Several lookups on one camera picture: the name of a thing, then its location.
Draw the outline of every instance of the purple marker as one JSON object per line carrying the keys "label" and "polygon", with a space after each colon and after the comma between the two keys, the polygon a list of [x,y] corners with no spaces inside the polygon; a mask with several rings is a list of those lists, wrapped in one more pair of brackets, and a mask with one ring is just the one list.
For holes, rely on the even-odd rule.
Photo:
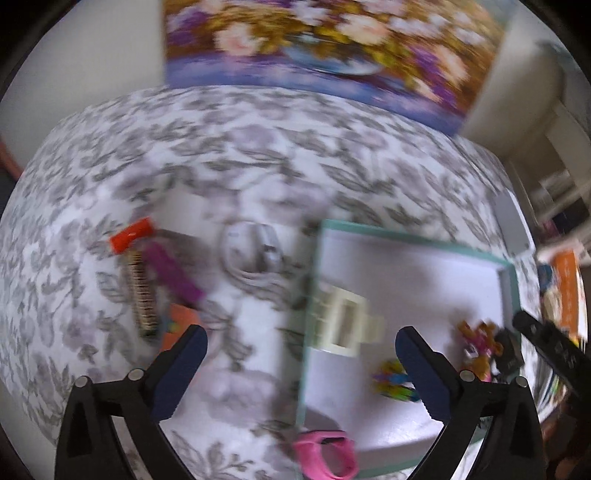
{"label": "purple marker", "polygon": [[142,251],[145,262],[156,270],[158,278],[179,298],[194,304],[204,293],[199,290],[178,262],[166,253],[164,247],[156,242],[149,242]]}

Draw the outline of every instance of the pink watch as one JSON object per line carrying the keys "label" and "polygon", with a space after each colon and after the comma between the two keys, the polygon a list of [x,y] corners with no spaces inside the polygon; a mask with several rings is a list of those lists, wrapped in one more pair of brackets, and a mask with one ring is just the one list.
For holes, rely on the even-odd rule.
{"label": "pink watch", "polygon": [[[333,473],[322,457],[322,445],[330,445],[341,460],[342,472]],[[300,433],[293,448],[302,473],[310,480],[350,480],[359,472],[353,440],[341,430]]]}

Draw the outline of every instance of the toy figure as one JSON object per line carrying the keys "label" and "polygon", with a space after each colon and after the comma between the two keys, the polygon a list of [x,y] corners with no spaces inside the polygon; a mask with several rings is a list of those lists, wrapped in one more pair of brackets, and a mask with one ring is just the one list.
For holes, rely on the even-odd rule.
{"label": "toy figure", "polygon": [[462,369],[470,370],[484,382],[490,382],[491,357],[503,353],[503,346],[495,342],[496,325],[492,322],[480,322],[478,327],[472,330],[467,322],[461,322],[457,329],[466,343]]}

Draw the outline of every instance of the colorful toy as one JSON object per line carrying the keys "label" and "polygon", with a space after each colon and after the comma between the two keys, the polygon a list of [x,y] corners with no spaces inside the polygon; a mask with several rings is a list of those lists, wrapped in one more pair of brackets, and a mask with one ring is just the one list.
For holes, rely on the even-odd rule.
{"label": "colorful toy", "polygon": [[142,254],[130,248],[125,253],[129,289],[134,310],[135,323],[141,336],[151,336],[158,332],[158,317],[155,301],[146,278]]}
{"label": "colorful toy", "polygon": [[472,330],[464,321],[458,324],[457,329],[466,344],[462,369],[470,370],[483,382],[491,381],[491,357],[503,353],[503,346],[495,342],[496,325],[492,322],[480,322]]}
{"label": "colorful toy", "polygon": [[373,379],[376,392],[384,397],[400,401],[420,400],[414,388],[404,385],[409,383],[410,379],[397,358],[386,360]]}

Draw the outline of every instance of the gray leaf pattern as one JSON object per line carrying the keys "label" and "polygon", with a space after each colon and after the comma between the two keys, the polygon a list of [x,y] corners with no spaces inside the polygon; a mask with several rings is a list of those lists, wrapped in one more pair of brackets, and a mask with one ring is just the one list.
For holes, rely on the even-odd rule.
{"label": "gray leaf pattern", "polygon": [[[485,149],[319,93],[149,89],[89,107],[48,135],[0,220],[0,378],[55,442],[77,376],[115,380],[149,364],[158,345],[136,334],[122,260],[108,239],[170,190],[188,189],[203,206],[184,213],[203,231],[184,249],[215,259],[182,258],[208,292],[199,305],[210,333],[199,382],[223,384],[195,400],[207,408],[180,408],[166,435],[196,478],[293,478],[278,445],[293,420],[302,284],[320,222],[404,229],[503,256],[487,195],[504,187],[509,180]],[[222,231],[241,220],[282,229],[283,271],[236,275],[217,261]],[[179,240],[169,240],[180,255]],[[536,312],[535,264],[520,261],[517,270],[522,304]],[[536,362],[529,353],[527,369]],[[125,450],[133,456],[133,446]]]}

